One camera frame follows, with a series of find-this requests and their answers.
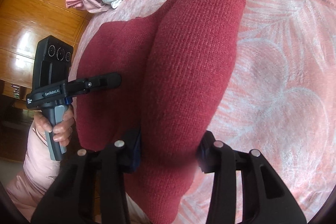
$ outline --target black plastic arm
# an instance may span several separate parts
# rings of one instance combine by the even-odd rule
[[[116,72],[71,82],[63,80],[32,91],[26,97],[26,106],[28,109],[38,110],[67,105],[72,97],[97,90],[115,89],[120,84],[121,76]]]
[[[202,171],[215,173],[207,224],[235,223],[237,170],[243,183],[241,224],[307,223],[295,198],[259,150],[232,150],[207,131],[198,160]]]
[[[101,152],[74,156],[38,204],[31,224],[96,224],[93,194],[100,174],[100,211],[104,224],[130,224],[123,173],[140,163],[140,129],[124,134]]]

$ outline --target folded sweater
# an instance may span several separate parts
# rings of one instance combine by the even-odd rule
[[[228,85],[246,0],[167,0],[152,15],[108,22],[77,78],[118,72],[118,89],[77,98],[81,145],[101,150],[141,126],[139,169],[125,188],[154,224],[169,224],[189,189],[196,149]]]

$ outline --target gray handle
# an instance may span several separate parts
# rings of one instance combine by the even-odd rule
[[[67,105],[56,106],[55,108],[47,108],[42,110],[42,114],[48,118],[52,127],[63,121],[63,114],[68,109]],[[50,158],[52,160],[62,160],[63,154],[67,151],[65,146],[61,146],[59,142],[55,142],[53,137],[54,133],[45,132],[47,139]]]

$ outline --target sweater sleeve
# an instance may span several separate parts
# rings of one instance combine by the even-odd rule
[[[26,158],[20,171],[7,186],[7,194],[30,221],[36,206],[59,173],[59,161],[50,159],[44,133],[33,122],[29,130]]]

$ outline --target fingernail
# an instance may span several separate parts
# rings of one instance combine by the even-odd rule
[[[44,130],[50,133],[50,132],[53,131],[53,128],[51,126],[49,126],[48,124],[45,124],[44,125]]]

